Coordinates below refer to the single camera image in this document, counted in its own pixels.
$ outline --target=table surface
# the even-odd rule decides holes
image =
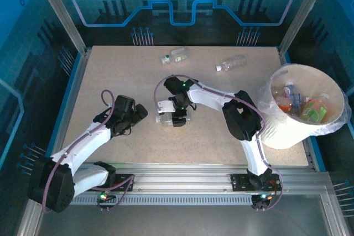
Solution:
[[[221,91],[248,92],[257,103],[258,90],[280,67],[274,47],[190,46],[190,57],[182,62],[162,65],[160,58],[174,46],[94,46],[77,96],[64,140],[69,145],[87,129],[95,115],[105,109],[101,91],[109,89],[114,96],[126,95],[141,103],[148,116],[132,128],[130,136],[112,138],[87,162],[107,163],[176,163],[246,165],[241,143],[228,131],[223,114],[198,105],[189,125],[167,127],[155,122],[157,115],[153,92],[157,83],[171,74],[184,74]],[[235,55],[245,55],[247,65],[217,72],[215,65]],[[170,97],[161,86],[158,100]],[[275,150],[267,146],[268,161],[276,165],[307,166],[302,143]]]

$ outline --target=enclosure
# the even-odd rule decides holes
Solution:
[[[83,164],[102,160],[135,174],[133,192],[112,213],[100,213],[97,194],[88,192],[65,213],[43,215],[27,199],[27,186],[35,156],[67,146],[103,109],[98,93],[105,86],[150,108],[137,135],[154,134],[149,90],[170,74],[245,90],[256,102],[282,64],[303,64],[337,82],[353,108],[354,0],[2,0],[0,14],[1,235],[301,235],[296,224],[310,235],[351,235],[353,201],[345,195],[348,206],[340,206],[333,185],[354,181],[353,119],[283,153],[265,147],[284,175],[286,193],[276,209],[290,217],[252,212],[247,200],[231,203],[249,198],[232,192],[230,183],[247,161],[216,113],[194,114],[185,146],[179,135],[161,137],[165,145],[133,132]],[[184,45],[189,61],[161,64],[160,57]],[[244,54],[247,66],[233,75],[205,71],[234,54]],[[276,228],[269,225],[274,220]]]

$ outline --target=white robotic arm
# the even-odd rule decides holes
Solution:
[[[259,148],[256,141],[256,132],[261,128],[259,116],[247,106],[232,99],[232,97],[237,96],[254,106],[248,94],[243,91],[238,94],[223,92],[207,87],[200,82],[197,84],[191,80],[182,82],[177,77],[166,79],[164,86],[175,97],[169,98],[168,101],[158,102],[157,111],[162,115],[171,113],[167,115],[171,116],[171,124],[174,127],[185,124],[186,108],[192,103],[203,104],[223,112],[230,133],[240,140],[243,146],[248,162],[248,171],[254,176],[262,176],[266,171],[269,171],[264,163],[268,162],[264,157],[262,143],[260,143],[261,148]]]
[[[88,129],[66,148],[50,158],[42,156],[35,161],[27,192],[30,199],[42,203],[45,185],[52,171],[54,175],[45,205],[56,212],[63,211],[75,196],[84,191],[97,186],[109,188],[116,183],[116,169],[104,162],[99,161],[88,169],[77,170],[99,147],[131,130],[148,112],[141,104],[135,105],[134,99],[121,95],[114,103],[110,118],[106,114],[109,109],[97,115]],[[59,164],[58,168],[53,170],[56,164]]]

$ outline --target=metal pin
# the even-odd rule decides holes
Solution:
[[[252,41],[253,36],[254,36],[254,32],[251,32],[251,38],[249,39],[248,46],[251,45],[251,41]]]
[[[246,40],[246,37],[248,36],[248,33],[244,33],[244,38],[243,38],[243,42],[242,42],[242,46],[244,46],[244,41]]]
[[[64,68],[63,64],[60,64],[61,68],[64,70],[64,72],[70,77],[70,74],[68,73],[68,71]]]
[[[32,147],[32,148],[37,148],[37,149],[43,151],[44,153],[46,153],[46,151],[45,151],[44,149],[41,149],[40,147],[36,146],[36,145],[35,145],[35,142],[32,142],[32,143],[31,143],[31,147]]]
[[[260,26],[257,26],[257,27],[256,27],[256,33],[254,34],[252,43],[254,43],[254,40],[256,39],[256,36],[257,36],[257,33],[258,33],[259,29],[260,29]]]
[[[341,188],[341,189],[336,189],[336,192],[337,191],[342,191],[342,190],[345,190],[345,189],[350,189],[350,188],[354,188],[354,185],[353,186],[348,186],[348,187],[345,187],[345,188]]]
[[[151,36],[151,45],[154,45],[154,34],[150,33],[150,36]]]
[[[337,186],[340,186],[340,185],[349,185],[349,184],[350,184],[349,180],[345,180],[345,182],[338,183],[337,185],[333,185],[333,187],[337,187]]]
[[[243,27],[243,32],[242,32],[242,34],[241,34],[240,44],[241,44],[241,42],[242,42],[243,34],[244,34],[244,31],[245,31],[246,29],[247,29],[247,27]]]
[[[31,159],[30,157],[27,157],[26,155],[24,155],[23,153],[20,154],[20,158],[26,158],[28,160],[34,161],[34,159]]]
[[[38,152],[38,151],[36,151],[36,150],[34,150],[34,149],[31,149],[29,146],[27,146],[26,144],[24,144],[23,145],[23,148],[24,149],[29,149],[29,150],[31,150],[31,151],[33,151],[33,152],[36,152],[37,154],[39,154],[39,155],[43,155],[41,152]]]
[[[134,33],[131,33],[131,36],[132,36],[133,44],[135,46]]]
[[[26,160],[26,161],[24,162],[24,164],[25,164],[25,165],[28,165],[28,166],[33,166],[33,164],[30,163],[28,160]]]
[[[141,34],[142,37],[143,37],[143,27],[139,27],[139,30],[140,30],[140,34]]]
[[[31,151],[28,152],[28,156],[33,156],[33,157],[35,157],[37,159],[39,158],[38,156],[34,155]]]
[[[137,33],[137,36],[139,37],[139,43],[140,43],[140,46],[142,45],[142,40],[140,38],[140,33]]]
[[[238,45],[238,41],[239,41],[240,37],[241,37],[241,32],[238,33],[238,37],[237,37],[237,41],[236,41],[236,46]]]
[[[71,58],[72,62],[74,63],[75,62],[75,58],[72,56],[71,52],[69,52],[68,48],[66,48],[63,45],[61,47],[64,49],[65,53]]]
[[[68,64],[65,62],[65,60],[63,60],[60,56],[57,56],[56,58],[59,59],[59,61],[65,66],[65,69],[70,73],[70,67],[68,66]]]
[[[340,204],[340,207],[347,207],[347,206],[353,206],[354,202],[352,202],[351,204]]]
[[[148,39],[146,38],[146,33],[143,33],[144,34],[144,37],[145,37],[145,45],[148,45]]]
[[[64,71],[70,76],[70,69],[68,69],[68,67],[66,65],[63,64],[63,62],[60,60],[61,64],[61,68],[64,69]]]
[[[135,35],[135,42],[137,43],[137,45],[138,45],[138,38],[137,38],[137,33],[136,33],[136,28],[135,27],[133,27],[132,28],[133,29],[133,31],[134,31],[134,35]]]
[[[150,34],[149,34],[149,27],[145,27],[145,30],[147,31],[147,36],[148,36],[148,40],[149,40],[149,45],[151,45],[151,43],[150,43]]]
[[[260,35],[261,35],[261,33],[258,33],[258,34],[257,34],[257,38],[256,38],[256,41],[254,42],[253,46],[256,46],[256,45],[257,45],[257,43],[258,43],[258,38],[260,37]]]
[[[253,26],[251,26],[251,27],[249,28],[249,33],[248,33],[246,45],[247,45],[247,42],[248,42],[248,38],[251,36],[251,31],[252,31],[252,30],[253,30]]]
[[[59,53],[63,57],[65,62],[67,62],[67,64],[70,66],[70,68],[72,68],[74,65],[72,64],[70,58],[68,58],[66,55],[64,55],[62,50],[60,50]]]
[[[354,195],[353,190],[350,190],[348,193],[341,193],[341,194],[336,195],[336,196],[338,197],[338,196],[353,196],[353,195]]]
[[[26,167],[26,166],[23,166],[23,165],[21,165],[21,163],[16,163],[16,167],[17,168],[20,168],[20,167],[22,167],[22,168],[25,168],[25,169],[27,169],[27,170],[29,170],[29,171],[32,171],[32,169],[31,168],[29,168],[29,167]]]
[[[354,199],[354,197],[351,197],[351,198],[340,199],[338,201],[340,202],[340,201],[347,201],[347,200],[353,200],[353,199]]]
[[[21,171],[21,174],[28,174],[28,175],[31,175],[29,172],[26,172],[26,170],[22,170],[22,171]]]

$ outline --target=plastic bag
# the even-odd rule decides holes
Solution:
[[[318,96],[322,92],[330,95],[329,111],[323,123],[305,122],[278,107],[271,88],[284,87],[287,82],[292,82],[303,97]],[[289,148],[310,135],[333,133],[350,120],[352,113],[347,96],[331,77],[313,67],[298,64],[283,65],[270,77],[259,90],[257,107],[266,118],[262,141],[278,149]]]

